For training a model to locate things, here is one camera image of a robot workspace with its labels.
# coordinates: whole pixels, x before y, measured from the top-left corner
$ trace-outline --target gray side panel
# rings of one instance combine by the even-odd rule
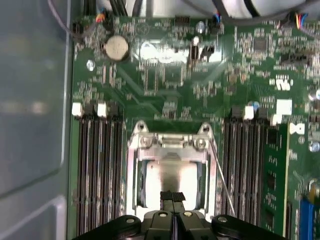
[[[0,240],[63,240],[69,39],[46,0],[2,1],[0,19]]]

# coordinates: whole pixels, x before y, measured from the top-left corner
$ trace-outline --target capacitor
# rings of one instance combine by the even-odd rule
[[[206,25],[203,21],[199,21],[196,25],[195,25],[195,30],[198,34],[203,34],[206,30]]]
[[[310,101],[320,100],[320,89],[310,89],[308,93],[308,98]]]
[[[120,35],[111,36],[103,45],[102,51],[112,62],[121,62],[130,55],[128,41]]]
[[[320,143],[318,141],[312,141],[309,144],[309,150],[312,153],[316,153],[320,151]]]

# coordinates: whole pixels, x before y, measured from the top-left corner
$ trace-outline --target silver screw head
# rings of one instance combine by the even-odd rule
[[[195,25],[195,30],[198,34],[203,34],[206,30],[206,25],[203,21],[199,21],[196,25]]]
[[[203,138],[198,138],[195,141],[195,147],[199,150],[203,150],[206,147],[206,141]]]
[[[149,137],[142,136],[140,138],[140,146],[141,148],[149,148],[152,145],[152,139]]]
[[[222,222],[222,223],[228,222],[228,220],[227,220],[224,216],[218,217],[218,221],[219,221],[219,222]]]
[[[183,213],[183,215],[185,215],[186,217],[191,217],[192,216],[192,212],[186,211]]]
[[[317,141],[312,141],[309,145],[309,150],[312,153],[316,153],[320,151],[320,143]]]
[[[96,64],[95,64],[95,62],[92,61],[92,60],[88,60],[88,61],[86,62],[86,68],[87,68],[90,72],[92,72],[92,71],[95,69],[95,66],[96,66]]]

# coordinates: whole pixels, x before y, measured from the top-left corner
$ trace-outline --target blue connector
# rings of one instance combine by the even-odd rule
[[[314,240],[315,206],[306,198],[300,202],[299,240]]]

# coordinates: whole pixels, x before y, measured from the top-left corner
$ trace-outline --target metal wire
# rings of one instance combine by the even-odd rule
[[[229,193],[226,181],[225,181],[224,173],[222,172],[221,165],[220,165],[217,157],[214,157],[214,160],[215,160],[216,165],[218,166],[218,170],[219,170],[219,173],[220,173],[220,176],[221,176],[221,180],[222,180],[223,189],[224,189],[224,191],[226,193],[226,198],[228,199],[228,203],[229,203],[229,206],[231,208],[232,214],[233,214],[234,217],[236,217],[235,208],[234,208],[234,205],[233,205],[233,202],[232,202],[232,199],[231,199],[231,196],[230,196],[230,193]]]

